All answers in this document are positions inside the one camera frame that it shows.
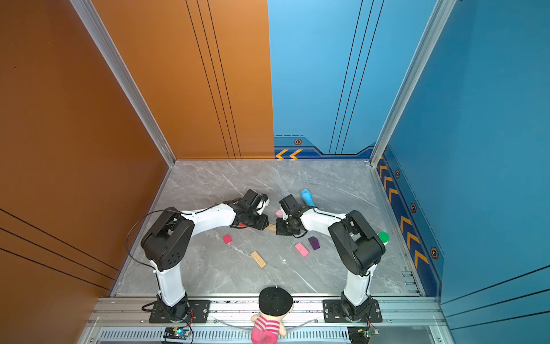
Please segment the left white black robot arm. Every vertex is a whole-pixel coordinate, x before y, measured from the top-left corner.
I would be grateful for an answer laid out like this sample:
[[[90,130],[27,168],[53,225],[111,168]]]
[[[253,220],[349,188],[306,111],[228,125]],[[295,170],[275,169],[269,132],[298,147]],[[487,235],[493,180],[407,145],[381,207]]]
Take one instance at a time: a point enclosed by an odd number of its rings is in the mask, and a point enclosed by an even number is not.
[[[161,211],[140,243],[156,276],[160,306],[176,317],[187,313],[180,263],[194,235],[219,227],[250,227],[262,231],[269,225],[264,213],[268,205],[266,194],[249,189],[241,198],[205,209],[179,211],[169,207]]]

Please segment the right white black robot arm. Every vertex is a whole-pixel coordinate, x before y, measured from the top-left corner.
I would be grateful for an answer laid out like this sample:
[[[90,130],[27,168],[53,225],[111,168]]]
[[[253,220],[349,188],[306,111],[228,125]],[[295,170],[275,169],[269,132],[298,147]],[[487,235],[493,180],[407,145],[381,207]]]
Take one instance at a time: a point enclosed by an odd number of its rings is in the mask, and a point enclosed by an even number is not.
[[[354,210],[334,214],[314,206],[303,206],[293,195],[280,202],[282,217],[276,220],[278,235],[294,236],[309,232],[329,235],[347,268],[347,282],[342,292],[342,311],[351,321],[370,318],[377,301],[370,294],[374,273],[386,252],[389,234],[376,233],[365,217]]]

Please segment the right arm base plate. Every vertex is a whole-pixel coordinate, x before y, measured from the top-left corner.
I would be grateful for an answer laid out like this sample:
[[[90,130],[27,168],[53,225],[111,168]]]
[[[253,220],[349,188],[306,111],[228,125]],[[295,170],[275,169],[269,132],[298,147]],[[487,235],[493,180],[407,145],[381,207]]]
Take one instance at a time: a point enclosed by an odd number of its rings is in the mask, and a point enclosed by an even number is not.
[[[367,299],[354,306],[347,300],[324,300],[323,312],[326,323],[381,323],[383,321],[379,302]]]

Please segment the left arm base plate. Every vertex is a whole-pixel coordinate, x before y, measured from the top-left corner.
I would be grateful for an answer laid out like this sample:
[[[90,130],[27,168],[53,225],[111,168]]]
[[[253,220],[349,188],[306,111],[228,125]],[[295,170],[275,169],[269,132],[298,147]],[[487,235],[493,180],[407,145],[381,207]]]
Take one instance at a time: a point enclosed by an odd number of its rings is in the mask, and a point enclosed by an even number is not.
[[[193,325],[204,324],[208,320],[211,302],[209,300],[183,299],[176,305],[169,307],[161,300],[152,303],[150,323],[174,323]]]

